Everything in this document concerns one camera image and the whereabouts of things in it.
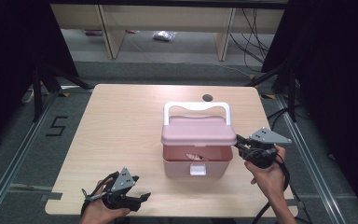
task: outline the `pink plastic container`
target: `pink plastic container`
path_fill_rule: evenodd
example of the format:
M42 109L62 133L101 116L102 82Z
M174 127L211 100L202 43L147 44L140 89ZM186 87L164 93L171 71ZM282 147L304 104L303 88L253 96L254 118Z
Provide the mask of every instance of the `pink plastic container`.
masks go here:
M181 106L194 116L170 116L170 108ZM200 110L222 106L226 117L197 116ZM221 177L228 168L236 143L229 106L218 102L168 102L164 106L161 143L166 176Z

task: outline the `wooden table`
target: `wooden table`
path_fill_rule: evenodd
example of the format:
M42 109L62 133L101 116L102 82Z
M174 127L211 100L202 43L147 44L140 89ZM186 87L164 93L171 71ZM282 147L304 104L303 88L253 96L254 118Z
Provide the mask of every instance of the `wooden table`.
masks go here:
M163 106L169 101L202 101L210 94L215 102L230 105L236 133L248 136L268 121L254 88L170 85L96 86L69 148L47 213L77 215L84 200L81 189L91 193L97 181L127 167L140 176L128 193L139 197L151 192L147 202L130 216L142 217L254 217L267 202L252 174L244 167L238 150L221 178L200 176L169 178L164 173L162 144ZM173 108L171 114L185 113ZM208 114L224 115L222 108ZM293 199L290 189L286 199ZM297 208L290 206L294 215ZM273 217L271 209L265 214Z

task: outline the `cable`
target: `cable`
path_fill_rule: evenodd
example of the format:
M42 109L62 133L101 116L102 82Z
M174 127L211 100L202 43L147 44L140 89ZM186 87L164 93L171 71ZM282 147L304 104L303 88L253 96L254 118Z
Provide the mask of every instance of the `cable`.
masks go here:
M95 193L98 191L98 189L100 189L100 188L103 186L103 184L105 184L105 182L106 182L109 178L111 178L111 177L113 177L113 176L115 176L115 174L110 174L109 176L107 176L103 181L101 181L101 182L97 185L97 187L95 188L95 190L94 190L90 195L87 195L87 192L86 192L84 189L82 189L84 196L85 196L86 198L87 198L88 196L89 196L89 197L94 196ZM81 217L83 217L83 214L84 214L84 212L86 211L86 208L87 208L87 206L89 206L89 204L90 204L90 201L84 200L83 205L82 205L81 210L80 210L80 216L81 216Z
M263 57L263 59L264 59L264 55L267 55L267 53L266 53L265 51L268 51L269 48L268 48L266 45L264 45L264 44L260 41L260 39L258 38L257 23L256 23L257 9L254 8L254 22L253 22L253 24L250 23L248 17L246 16L246 13L245 13L245 10L244 10L244 9L242 9L242 13L243 13L243 16L245 17L246 21L248 22L249 28L251 29L251 34L250 34L250 36L249 36L249 39L246 39L243 35L242 35L242 36L248 41L248 43L250 43L252 35L255 36L255 39L256 39L256 41L257 41L257 43L258 43L258 46L256 46L256 45L254 45L254 46L260 49L260 53L261 53L261 55L262 55L262 57Z
M260 148L249 148L249 153L248 155L246 155L245 157L243 157L243 153L241 155L241 157L245 160L245 161L248 161L249 157L251 157L253 154L255 154L257 151L259 152L264 152L263 149L260 149Z
M252 56L253 58L255 58L256 60L258 60L260 63L263 63L264 61L261 60L260 58L258 58L255 54L253 54L251 51L249 51L248 49L246 49L247 47L243 47L241 44L239 44L237 42L237 40L235 40L234 36L232 36L232 34L230 34L232 40L234 41L234 43L237 45L237 47L242 50L243 52L249 54L250 56Z
M307 220L304 220L302 219L301 217L298 217L297 219L301 220L301 221L304 221L306 223L313 223L312 222L312 219L310 218L310 214L308 213L307 211L307 207L305 206L305 204L301 201L301 199L298 197L298 194L296 193L295 189L293 188L293 186L290 186L290 189L292 190L293 192L293 195L295 195L298 203L300 204L300 207L302 207L304 213L305 213L305 216L307 217L308 221Z
M295 108L298 108L298 107L301 107L301 106L303 106L303 105L302 105L302 104L298 104L298 105L295 105ZM278 115L277 118L275 118L275 120L272 122L272 125L271 125L271 130L272 130L272 131L274 130L274 127L275 127L275 124L276 124L278 118L279 118L282 114L284 114L285 112L287 112L288 110L289 110L289 108L280 109L280 110L278 110L277 112L275 112L275 113L273 113L273 114L271 114L271 115L269 115L269 116L267 117L267 119L271 119L271 118L273 118L274 116Z
M266 203L266 205L264 205L264 207L260 210L260 212L258 212L257 216L255 217L255 219L252 221L252 224L255 224L258 222L258 220L263 216L263 214L267 211L267 209L269 209L270 204Z
M130 43L136 47L139 51L141 52L144 52L141 48L139 48L130 38L127 38ZM170 63L170 62L167 62L167 61L159 61L159 60L153 60L153 59L150 59L149 57L147 57L146 55L143 54L144 57L146 57L147 60L149 60L150 62L155 62L155 63ZM199 63L187 63L187 62L184 62L183 64L199 64ZM229 69L229 70L233 70L233 71L236 71L236 72L239 72L243 75L246 75L247 77L249 77L250 75L242 72L241 70L239 69L236 69L236 68L231 68L231 67L228 67L228 66L224 66L224 65L221 65L221 64L218 64L218 63L203 63L203 64L207 64L207 65L214 65L214 66L219 66L219 67L222 67L222 68L226 68L226 69Z
M286 190L287 187L289 187L289 183L290 183L290 173L287 170L287 167L286 167L286 164L284 163L283 158L279 154L277 154L277 156L281 159L281 161L278 161L276 159L274 161L275 161L275 163L277 163L279 165L279 167L281 167L281 170L284 174L283 190Z

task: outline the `gray floor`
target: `gray floor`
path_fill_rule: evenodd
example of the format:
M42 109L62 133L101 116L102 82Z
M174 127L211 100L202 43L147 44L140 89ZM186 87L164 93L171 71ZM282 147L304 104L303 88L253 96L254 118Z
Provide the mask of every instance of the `gray floor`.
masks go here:
M261 63L244 55L231 40L224 62L217 60L213 34L185 33L176 34L171 42L153 40L153 32L141 31L127 34L117 59L110 60L101 36L86 36L80 30L62 30L68 47L71 50L79 75L89 84L98 83L152 83L152 84L202 84L241 86L250 80L250 75L260 76ZM235 39L245 46L240 34ZM273 35L261 35L260 39L269 45ZM258 48L248 48L260 58ZM197 77L202 69L207 74ZM273 78L260 84L260 94L272 94L270 85ZM41 122L37 135L27 151L19 171L13 179L10 189L0 204L0 223L77 223L79 216L50 216L44 211L45 196L54 185L55 178L61 169L67 149L81 120L84 108L91 93L73 91L68 97L45 96L53 99L51 109ZM266 115L279 109L278 100L261 99ZM59 123L65 126L61 136L51 137L57 133L51 124L58 116L65 117ZM33 126L33 102L20 107L7 128L0 134L0 180L7 171L12 158L21 147L22 140ZM326 154L328 148L314 127L311 118L304 108L296 110L299 130L304 137L312 158L322 172L324 182L332 192L338 208L347 223L358 223L358 200L340 172L337 164ZM285 118L277 120L277 133L293 137ZM320 191L316 187L310 170L304 163L298 146L288 149L287 165L291 172L291 186L305 203L313 223L337 223L329 216L328 208ZM304 212L299 217L306 219ZM251 218L239 218L237 223L251 223ZM131 223L211 223L209 218L133 218ZM259 223L274 223L273 218L264 218Z

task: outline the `human hand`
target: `human hand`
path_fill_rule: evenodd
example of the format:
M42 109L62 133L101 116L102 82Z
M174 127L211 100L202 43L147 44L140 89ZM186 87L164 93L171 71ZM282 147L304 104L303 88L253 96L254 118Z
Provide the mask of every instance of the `human hand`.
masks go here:
M275 146L277 149L277 160L284 162L286 150L283 147ZM287 207L284 199L284 179L285 176L280 165L273 162L269 168L261 169L251 162L245 162L246 168L254 175L251 184L257 186L263 191L271 205L279 223L296 223L295 218Z
M285 149L279 146L275 146L275 148L277 149L277 154L284 160ZM269 168L261 169L246 161L245 166L254 175L251 184L257 184L268 199L283 195L284 174L279 164L273 162Z
M96 191L96 194L101 194L106 184L111 182L113 178L107 179L103 185ZM128 208L109 209L101 199L90 203L80 220L80 224L105 224L118 217L126 216L131 210Z

